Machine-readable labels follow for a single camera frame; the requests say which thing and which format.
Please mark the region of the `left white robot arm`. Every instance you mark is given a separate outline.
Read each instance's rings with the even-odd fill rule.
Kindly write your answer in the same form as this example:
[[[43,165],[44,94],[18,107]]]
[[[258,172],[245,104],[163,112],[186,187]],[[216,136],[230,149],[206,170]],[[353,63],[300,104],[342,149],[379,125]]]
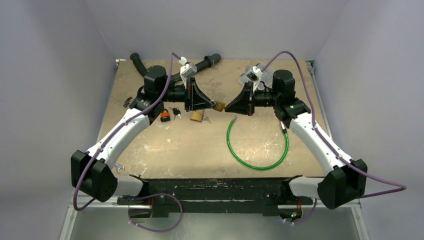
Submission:
[[[207,60],[181,66],[180,72],[168,76],[160,65],[144,71],[144,85],[130,103],[118,123],[94,146],[86,151],[77,150],[71,158],[71,184],[74,187],[73,207],[80,211],[78,193],[105,202],[113,196],[129,196],[138,205],[146,203],[149,191],[143,180],[136,176],[117,177],[117,161],[130,143],[165,112],[165,102],[183,103],[186,111],[212,109],[215,102],[197,86],[194,75],[212,66]]]

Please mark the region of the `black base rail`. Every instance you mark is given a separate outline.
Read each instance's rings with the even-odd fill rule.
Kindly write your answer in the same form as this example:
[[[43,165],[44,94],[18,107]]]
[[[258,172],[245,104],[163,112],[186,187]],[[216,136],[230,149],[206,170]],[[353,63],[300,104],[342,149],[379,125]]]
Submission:
[[[179,212],[290,218],[289,210],[311,206],[314,201],[294,196],[289,181],[289,177],[147,178],[142,180],[138,195],[120,196],[117,203],[149,205],[154,218],[166,218],[170,213]]]

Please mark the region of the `large brass padlock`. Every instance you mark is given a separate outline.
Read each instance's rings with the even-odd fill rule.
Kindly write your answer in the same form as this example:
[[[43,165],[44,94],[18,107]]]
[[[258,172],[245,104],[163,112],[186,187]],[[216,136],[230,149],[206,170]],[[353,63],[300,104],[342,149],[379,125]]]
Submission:
[[[190,115],[190,120],[194,122],[202,122],[204,118],[204,111],[192,111]]]

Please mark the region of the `orange black padlock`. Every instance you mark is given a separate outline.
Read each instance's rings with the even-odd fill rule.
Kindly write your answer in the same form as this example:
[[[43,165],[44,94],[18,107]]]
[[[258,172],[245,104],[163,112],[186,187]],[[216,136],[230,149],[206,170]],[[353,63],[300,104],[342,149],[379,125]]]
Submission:
[[[162,123],[164,122],[169,122],[171,120],[171,116],[170,113],[167,109],[164,109],[161,113],[160,113],[160,121]]]

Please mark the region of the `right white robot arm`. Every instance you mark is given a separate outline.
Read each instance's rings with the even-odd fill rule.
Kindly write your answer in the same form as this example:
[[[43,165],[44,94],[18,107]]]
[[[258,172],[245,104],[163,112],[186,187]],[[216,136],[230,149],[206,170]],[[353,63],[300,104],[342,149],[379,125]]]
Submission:
[[[313,119],[310,108],[295,91],[293,74],[285,69],[276,70],[272,75],[271,87],[255,90],[249,81],[240,94],[224,110],[251,116],[256,107],[272,107],[281,121],[281,128],[296,134],[318,161],[322,178],[295,176],[283,184],[280,196],[288,204],[300,197],[320,200],[328,209],[335,209],[365,194],[368,167],[362,159],[354,160],[325,134]]]

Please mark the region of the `clear plastic organizer box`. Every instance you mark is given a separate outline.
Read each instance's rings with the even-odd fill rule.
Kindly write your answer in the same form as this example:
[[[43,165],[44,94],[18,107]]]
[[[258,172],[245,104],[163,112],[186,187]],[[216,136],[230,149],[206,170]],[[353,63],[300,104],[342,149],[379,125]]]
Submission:
[[[240,85],[243,86],[245,83],[252,82],[253,89],[255,91],[262,91],[265,88],[271,89],[273,84],[274,70],[269,66],[263,70],[264,66],[265,65],[262,63],[248,65],[245,68],[244,73],[242,73],[238,78]]]

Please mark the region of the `small brass padlock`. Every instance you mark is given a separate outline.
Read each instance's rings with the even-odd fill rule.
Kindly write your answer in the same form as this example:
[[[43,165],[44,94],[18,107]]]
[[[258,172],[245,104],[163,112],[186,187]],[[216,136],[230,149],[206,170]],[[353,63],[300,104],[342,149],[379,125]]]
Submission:
[[[222,101],[212,101],[212,103],[213,103],[212,109],[218,112],[222,112],[226,107],[226,103]]]

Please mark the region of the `silver open-end wrench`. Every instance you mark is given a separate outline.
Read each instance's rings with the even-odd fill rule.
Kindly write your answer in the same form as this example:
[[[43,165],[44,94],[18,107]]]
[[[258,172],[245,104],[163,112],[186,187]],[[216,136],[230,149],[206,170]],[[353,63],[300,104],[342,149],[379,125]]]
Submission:
[[[125,167],[117,162],[114,163],[114,168],[118,174],[120,174],[122,171],[125,171]]]

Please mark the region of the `black head key bunch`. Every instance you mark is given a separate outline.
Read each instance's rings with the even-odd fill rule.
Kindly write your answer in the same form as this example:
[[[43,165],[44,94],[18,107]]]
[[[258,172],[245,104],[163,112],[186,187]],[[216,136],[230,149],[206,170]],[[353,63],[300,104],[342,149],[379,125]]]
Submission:
[[[181,111],[178,107],[169,107],[169,109],[172,110],[173,120],[175,120],[176,118],[179,118],[180,120],[182,119]]]

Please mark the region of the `small black hammer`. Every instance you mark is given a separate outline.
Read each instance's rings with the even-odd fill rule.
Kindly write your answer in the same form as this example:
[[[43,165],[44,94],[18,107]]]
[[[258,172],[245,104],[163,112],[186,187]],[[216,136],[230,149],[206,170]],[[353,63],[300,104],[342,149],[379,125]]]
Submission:
[[[128,97],[125,101],[124,101],[124,104],[122,105],[124,108],[128,108],[129,107],[129,105],[132,103],[132,97],[130,96],[130,97]]]

